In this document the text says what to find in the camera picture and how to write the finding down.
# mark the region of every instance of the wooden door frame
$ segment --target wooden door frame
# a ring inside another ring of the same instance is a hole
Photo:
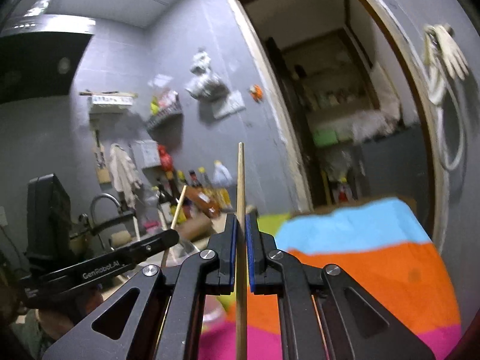
[[[243,7],[245,0],[228,0],[235,20],[246,40],[247,46],[255,62],[266,97],[272,107],[277,127],[285,144],[290,173],[296,187],[298,208],[301,211],[312,209],[310,190],[306,183],[305,169],[299,153],[299,145],[292,132],[290,117],[273,74],[272,68],[262,47],[262,43]],[[443,171],[438,153],[436,139],[436,123],[431,112],[428,98],[425,71],[421,69],[422,61],[395,15],[383,0],[359,0],[376,22],[395,53],[402,71],[409,84],[418,116],[423,130],[427,150],[427,166],[430,189],[430,218],[428,228],[431,230],[434,244],[439,247],[446,229],[448,212],[448,178]]]

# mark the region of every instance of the range hood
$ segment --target range hood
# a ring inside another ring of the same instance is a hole
[[[0,104],[68,95],[95,20],[70,15],[21,16],[0,32]]]

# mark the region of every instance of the electrical outlet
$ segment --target electrical outlet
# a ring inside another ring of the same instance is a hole
[[[0,206],[0,226],[8,226],[5,209],[2,206]]]

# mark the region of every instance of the door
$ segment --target door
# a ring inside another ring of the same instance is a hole
[[[326,196],[323,188],[320,162],[316,155],[314,139],[308,127],[305,110],[299,98],[303,93],[303,87],[300,83],[292,79],[282,57],[282,53],[273,38],[267,39],[265,48],[298,141],[308,186],[310,188],[311,201],[314,207],[325,205]]]

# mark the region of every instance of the white glove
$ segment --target white glove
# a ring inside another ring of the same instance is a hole
[[[436,25],[433,28],[437,35],[443,63],[445,63],[448,74],[454,79],[456,73],[460,79],[464,80],[465,76],[469,74],[469,68],[465,56],[444,26]]]

